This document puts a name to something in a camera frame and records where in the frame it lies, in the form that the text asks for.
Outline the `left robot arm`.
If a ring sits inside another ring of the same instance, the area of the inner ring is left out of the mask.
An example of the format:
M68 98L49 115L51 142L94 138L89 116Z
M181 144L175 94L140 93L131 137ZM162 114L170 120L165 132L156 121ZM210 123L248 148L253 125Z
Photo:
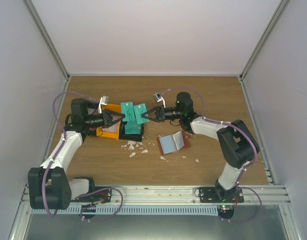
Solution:
M67 170L76 151L86 137L96 136L98 128L108 128L124 118L120 112L106 109L108 96L98 103L85 98L71 101L71 112L65 118L62 134L55 149L40 167L32 167L27 175L30 206L34 210L57 212L69 207L71 201L82 198L91 202L97 194L106 194L109 187L96 190L92 177L68 180Z

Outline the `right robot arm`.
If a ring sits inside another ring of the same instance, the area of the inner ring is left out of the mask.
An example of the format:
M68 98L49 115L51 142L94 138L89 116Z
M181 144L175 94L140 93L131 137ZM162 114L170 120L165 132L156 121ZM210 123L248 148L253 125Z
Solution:
M194 110L194 102L188 92L179 92L175 106L166 107L162 93L153 95L162 105L143 112L141 117L154 122L179 120L182 130L213 138L219 142L225 167L215 182L215 198L222 203L232 198L240 178L260 151L257 141L246 124L237 119L233 122L208 119Z

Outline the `green credit card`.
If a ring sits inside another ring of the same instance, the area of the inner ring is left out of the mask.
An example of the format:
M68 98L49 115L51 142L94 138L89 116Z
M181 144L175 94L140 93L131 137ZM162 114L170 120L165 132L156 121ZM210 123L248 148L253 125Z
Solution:
M134 105L133 106L133 110L134 110L134 115L135 115L135 120L137 122L138 125L142 125L145 124L143 123L142 120L142 113L147 111L147 107L145 103L140 103L138 105Z
M121 113L124 114L123 122L132 122L136 120L133 102L121 102Z

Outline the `black bin with green cards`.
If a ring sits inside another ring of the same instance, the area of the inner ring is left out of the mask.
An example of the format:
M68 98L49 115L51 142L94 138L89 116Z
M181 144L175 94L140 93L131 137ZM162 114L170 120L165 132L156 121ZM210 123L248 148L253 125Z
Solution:
M144 134L144 124L127 125L122 123L119 127L120 140L141 142Z

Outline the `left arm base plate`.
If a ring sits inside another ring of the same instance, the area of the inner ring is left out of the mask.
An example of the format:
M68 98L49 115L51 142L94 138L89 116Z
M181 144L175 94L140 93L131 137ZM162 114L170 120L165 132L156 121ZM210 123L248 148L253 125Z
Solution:
M105 204L111 202L112 189L107 186L96 186L91 188L87 193L76 197L81 202L89 202L93 205Z

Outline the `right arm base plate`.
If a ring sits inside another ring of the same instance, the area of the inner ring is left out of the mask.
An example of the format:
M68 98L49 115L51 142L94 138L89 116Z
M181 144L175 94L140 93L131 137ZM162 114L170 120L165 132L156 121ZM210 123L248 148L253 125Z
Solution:
M233 187L224 190L221 187L201 186L194 190L193 193L199 198L201 203L243 203L244 196L242 190Z

